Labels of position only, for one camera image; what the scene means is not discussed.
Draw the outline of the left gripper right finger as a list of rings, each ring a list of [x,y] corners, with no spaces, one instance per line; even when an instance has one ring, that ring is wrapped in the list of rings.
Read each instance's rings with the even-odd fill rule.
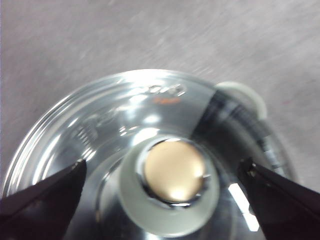
[[[237,177],[268,240],[318,240],[320,194],[280,174],[243,159]]]

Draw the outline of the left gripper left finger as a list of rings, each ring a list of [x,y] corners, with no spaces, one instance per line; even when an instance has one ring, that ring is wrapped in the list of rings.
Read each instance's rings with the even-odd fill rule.
[[[80,159],[0,200],[2,240],[61,240],[80,202],[87,164]]]

